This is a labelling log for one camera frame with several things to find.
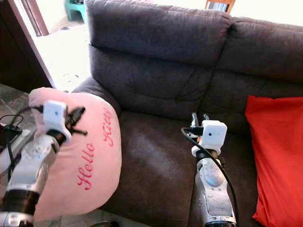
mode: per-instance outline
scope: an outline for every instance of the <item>couch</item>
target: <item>couch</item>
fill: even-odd
[[[246,100],[303,96],[303,27],[141,1],[85,4],[91,77],[75,92],[107,100],[122,136],[120,183],[101,209],[152,227],[200,227],[196,160],[180,128],[207,113],[228,126],[221,156],[241,226],[260,226]]]

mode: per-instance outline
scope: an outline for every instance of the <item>couch armrest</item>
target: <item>couch armrest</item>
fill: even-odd
[[[75,88],[73,92],[86,92],[99,96],[112,105],[118,116],[121,113],[121,107],[117,100],[103,85],[97,82],[93,77],[87,78],[77,88]]]

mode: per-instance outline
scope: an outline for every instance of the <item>black cable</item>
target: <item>black cable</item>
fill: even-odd
[[[33,107],[25,107],[23,108],[22,110],[18,111],[17,114],[13,114],[14,115],[14,118],[13,120],[11,120],[10,124],[9,125],[14,125],[14,122],[16,120],[16,118],[18,116],[21,116],[20,114],[22,114],[23,112],[25,111],[28,111],[28,110],[31,110],[31,109],[36,109],[38,110],[39,112],[43,113],[43,106],[33,106]],[[12,153],[12,150],[11,150],[11,146],[10,146],[10,141],[9,141],[9,138],[8,136],[6,137],[6,141],[7,141],[7,147],[8,147],[8,151],[9,151],[9,159],[10,159],[10,165],[9,165],[9,169],[8,169],[8,180],[10,180],[10,177],[11,177],[11,171],[14,170],[15,168],[15,160],[14,160],[14,156],[13,156],[13,153]]]
[[[21,117],[21,120],[18,122],[18,124],[16,124],[15,126],[18,126],[24,119],[24,117],[22,115],[19,115],[19,114],[7,114],[7,115],[4,115],[2,117],[0,117],[0,121],[4,118],[4,117],[8,117],[8,116],[18,116],[18,117]]]
[[[222,174],[224,175],[230,189],[231,189],[231,192],[232,192],[232,199],[233,199],[233,204],[234,204],[234,207],[235,207],[235,218],[236,218],[236,222],[237,222],[237,226],[240,227],[240,224],[239,224],[239,212],[238,212],[238,204],[237,204],[237,198],[236,198],[236,193],[234,191],[234,188],[233,188],[233,185],[226,173],[226,171],[222,168],[222,166],[217,162],[217,160],[212,156],[212,154],[206,150],[205,148],[203,148],[200,144],[198,144],[197,142],[195,142],[192,138],[190,138],[187,133],[185,132],[185,130],[190,130],[190,128],[185,128],[183,127],[181,129],[181,132],[183,133],[183,135],[186,137],[186,139],[188,141],[190,141],[192,144],[196,145],[198,148],[200,148],[201,151],[203,151],[208,157],[210,157],[214,162],[215,164],[218,166],[218,168],[221,170]]]

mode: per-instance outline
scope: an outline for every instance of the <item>pink pillow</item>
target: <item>pink pillow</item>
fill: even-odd
[[[76,128],[88,134],[73,134],[71,142],[61,146],[36,206],[36,221],[79,215],[100,207],[116,190],[121,170],[119,122],[108,102],[92,94],[45,87],[29,94],[29,106],[43,105],[46,100],[64,102],[69,111],[84,106],[86,111]],[[45,126],[42,114],[33,112],[36,137],[45,133]]]

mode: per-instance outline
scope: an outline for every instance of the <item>sunlit floor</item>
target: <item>sunlit floor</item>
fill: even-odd
[[[57,89],[73,91],[90,76],[88,30],[83,22],[69,22],[34,42]]]

